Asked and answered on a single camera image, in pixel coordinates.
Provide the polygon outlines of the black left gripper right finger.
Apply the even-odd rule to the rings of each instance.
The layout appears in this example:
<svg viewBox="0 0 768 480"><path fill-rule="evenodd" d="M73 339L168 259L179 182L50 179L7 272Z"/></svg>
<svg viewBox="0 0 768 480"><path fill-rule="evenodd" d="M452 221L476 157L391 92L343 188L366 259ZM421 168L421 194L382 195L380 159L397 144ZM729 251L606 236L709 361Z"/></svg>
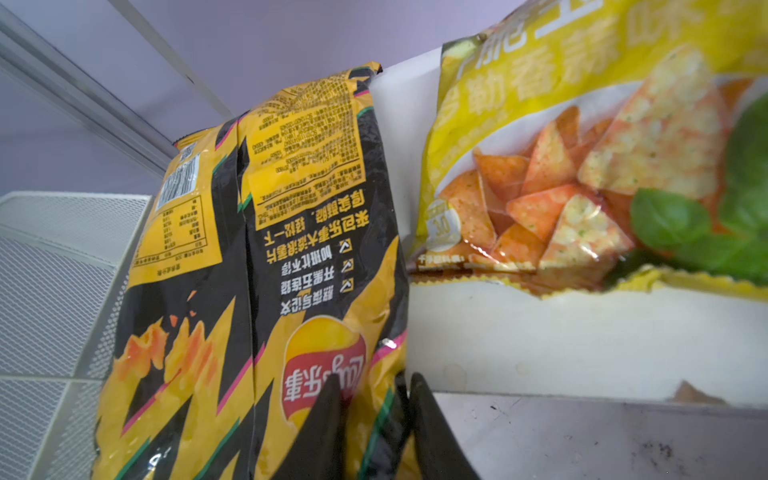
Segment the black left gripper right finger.
<svg viewBox="0 0 768 480"><path fill-rule="evenodd" d="M411 376L409 408L422 478L478 480L421 373Z"/></svg>

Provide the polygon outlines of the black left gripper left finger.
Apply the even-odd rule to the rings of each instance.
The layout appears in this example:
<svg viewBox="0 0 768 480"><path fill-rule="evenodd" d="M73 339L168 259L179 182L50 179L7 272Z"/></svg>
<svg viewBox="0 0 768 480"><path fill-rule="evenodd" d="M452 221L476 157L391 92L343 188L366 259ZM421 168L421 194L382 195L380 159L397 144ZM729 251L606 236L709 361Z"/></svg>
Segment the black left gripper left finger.
<svg viewBox="0 0 768 480"><path fill-rule="evenodd" d="M341 479L343 423L340 379L331 374L272 479Z"/></svg>

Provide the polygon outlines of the black yellow Lays chips bag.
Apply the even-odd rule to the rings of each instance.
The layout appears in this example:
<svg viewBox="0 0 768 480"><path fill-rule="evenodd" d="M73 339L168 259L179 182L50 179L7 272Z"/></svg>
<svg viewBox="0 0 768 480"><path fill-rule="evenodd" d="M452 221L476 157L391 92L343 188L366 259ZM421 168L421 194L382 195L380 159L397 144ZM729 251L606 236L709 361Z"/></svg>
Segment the black yellow Lays chips bag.
<svg viewBox="0 0 768 480"><path fill-rule="evenodd" d="M272 479L331 374L341 479L420 477L381 70L177 140L129 268L93 478Z"/></svg>

